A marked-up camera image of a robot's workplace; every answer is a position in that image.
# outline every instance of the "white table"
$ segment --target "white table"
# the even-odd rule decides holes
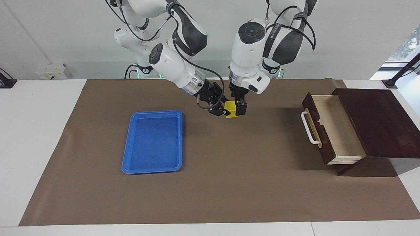
[[[86,80],[21,80],[0,89],[0,235],[420,235],[420,220],[18,227]],[[348,88],[386,89],[381,81]],[[420,128],[420,117],[392,90]],[[3,122],[13,123],[7,126]],[[420,168],[400,175],[420,209]]]

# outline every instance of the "black cable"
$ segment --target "black cable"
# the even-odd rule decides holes
[[[267,28],[265,28],[265,31],[268,31],[268,29],[269,28],[271,28],[271,27],[273,27],[273,26],[275,26],[276,24],[271,24],[271,25],[269,25]]]
[[[413,73],[415,70],[417,70],[417,68],[419,68],[419,66],[420,66],[420,64],[418,66],[416,66],[416,68],[414,68],[412,71],[410,71],[409,73],[407,73],[407,74],[405,74],[405,75],[403,75],[401,77],[408,76],[409,74]]]
[[[5,70],[3,70],[2,68],[0,68],[0,70],[2,70],[4,73],[6,73],[6,75],[8,75],[11,79],[13,79],[13,77],[9,73],[7,73]]]
[[[137,34],[135,34],[135,33],[134,33],[134,31],[131,29],[130,25],[127,23],[126,17],[124,16],[123,9],[121,9],[121,8],[120,8],[120,12],[121,12],[121,14],[122,14],[122,16],[123,16],[123,19],[124,19],[124,21],[125,21],[125,24],[126,24],[126,25],[127,25],[127,27],[129,28],[129,30],[131,31],[131,33],[133,33],[133,35],[134,35],[134,36],[136,36],[136,38],[138,38],[139,40],[144,41],[144,42],[149,42],[149,41],[152,41],[152,40],[156,37],[156,35],[159,33],[160,29],[157,29],[156,33],[155,33],[155,34],[154,34],[154,35],[153,35],[150,39],[142,39],[142,38],[140,38],[139,36],[137,36]]]
[[[134,65],[133,65],[133,64],[131,64],[131,65],[129,65],[129,66],[127,67],[127,69],[126,69],[126,73],[124,74],[124,79],[126,79],[126,78],[127,78],[127,73],[129,72],[129,69],[130,69],[132,66],[134,66]]]
[[[288,9],[291,9],[291,8],[297,8],[297,6],[289,6],[289,7],[287,7],[287,8],[285,8],[283,11],[281,11],[280,12],[280,14],[277,16],[277,18],[276,18],[276,20],[274,21],[274,23],[277,23],[277,21],[278,21],[278,19],[280,18],[280,16],[283,14],[283,13],[285,13]]]
[[[268,31],[268,29],[269,28],[271,28],[271,27],[273,27],[273,26],[275,26],[276,24],[271,24],[271,25],[269,25],[265,30],[266,31]],[[281,27],[284,27],[284,28],[286,28],[286,29],[291,29],[291,30],[293,30],[293,31],[296,31],[296,32],[298,32],[299,34],[301,34],[303,37],[305,37],[308,41],[309,41],[309,43],[311,44],[311,46],[312,46],[312,51],[315,51],[315,44],[314,43],[312,43],[312,41],[311,41],[311,39],[309,39],[309,37],[308,36],[306,36],[306,34],[305,33],[303,33],[302,31],[300,31],[300,30],[298,30],[298,29],[295,29],[295,28],[293,28],[293,27],[290,27],[290,26],[286,26],[286,25],[281,25]]]
[[[130,78],[130,79],[131,79],[131,72],[133,72],[133,71],[137,72],[137,70],[131,70],[131,71],[129,72],[129,78]]]
[[[295,19],[302,19],[302,21],[303,22],[305,22],[305,24],[307,24],[308,25],[308,27],[309,27],[309,29],[311,30],[311,32],[312,32],[312,36],[314,37],[314,48],[316,47],[316,37],[315,37],[315,31],[314,31],[314,29],[312,28],[312,26],[309,24],[309,22],[305,19],[305,17],[303,17],[303,16],[299,16],[299,17],[296,17]]]
[[[265,17],[268,19],[268,12],[270,10],[270,2],[267,4],[267,13],[265,14]]]
[[[305,34],[304,32],[302,32],[302,31],[300,31],[300,30],[298,30],[298,29],[295,29],[295,28],[293,28],[293,27],[286,26],[286,25],[282,25],[281,27],[284,27],[284,28],[286,28],[286,29],[291,29],[291,30],[296,31],[297,33],[301,34],[301,35],[302,35],[303,37],[305,37],[305,38],[308,40],[308,42],[311,44],[311,46],[312,46],[312,51],[315,51],[315,45],[314,45],[314,43],[311,41],[311,39],[310,39],[308,36],[306,36],[306,34]]]
[[[219,77],[219,79],[220,79],[220,81],[222,81],[222,93],[220,94],[220,98],[219,98],[219,100],[217,100],[217,102],[215,103],[215,104],[213,104],[212,106],[209,106],[209,107],[207,107],[207,108],[205,108],[205,107],[203,107],[203,106],[201,106],[200,105],[200,101],[199,102],[197,102],[197,105],[198,105],[198,107],[199,108],[201,108],[201,109],[205,109],[205,110],[208,110],[208,109],[212,109],[212,108],[215,108],[221,101],[222,101],[222,99],[223,99],[223,97],[224,97],[224,94],[225,94],[225,82],[223,81],[223,78],[217,73],[217,72],[215,72],[215,71],[212,71],[212,70],[210,70],[210,69],[207,69],[207,68],[205,68],[205,67],[202,67],[202,66],[199,66],[199,65],[196,65],[196,64],[194,64],[194,63],[192,63],[192,62],[190,62],[189,60],[187,60],[182,54],[181,54],[181,52],[178,50],[178,47],[176,46],[176,43],[175,43],[175,41],[173,42],[173,46],[174,46],[174,48],[175,48],[175,50],[178,52],[178,54],[182,57],[182,59],[184,59],[186,62],[188,62],[190,65],[192,65],[192,66],[195,66],[195,67],[197,67],[197,68],[200,68],[200,69],[202,69],[202,70],[205,70],[205,71],[208,71],[208,72],[211,72],[211,73],[213,73],[213,74],[215,74],[217,77]]]
[[[114,12],[114,14],[118,17],[118,19],[120,19],[120,21],[122,21],[123,23],[125,23],[123,21],[123,19],[121,19],[121,17],[114,11],[114,9],[112,8],[111,4],[109,4],[109,2],[107,0],[105,0],[105,2],[108,4],[108,7]]]

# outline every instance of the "black stand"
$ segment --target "black stand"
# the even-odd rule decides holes
[[[420,61],[420,53],[417,54],[407,65],[401,69],[392,79],[383,80],[384,85],[389,89],[397,89],[395,86],[396,81],[401,78],[407,71],[410,70],[418,61]]]
[[[17,79],[8,79],[0,73],[0,89],[11,89],[17,81]]]

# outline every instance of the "yellow block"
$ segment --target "yellow block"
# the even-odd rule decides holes
[[[235,101],[227,101],[225,102],[225,109],[228,110],[231,114],[226,116],[226,118],[235,118],[238,117],[236,115],[236,104]]]

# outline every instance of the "window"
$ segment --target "window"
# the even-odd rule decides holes
[[[410,57],[411,52],[413,51],[417,52],[418,49],[420,49],[419,44],[420,44],[420,25],[411,33],[411,35],[404,41],[404,43],[388,59],[388,62],[410,61],[412,59],[412,57]]]

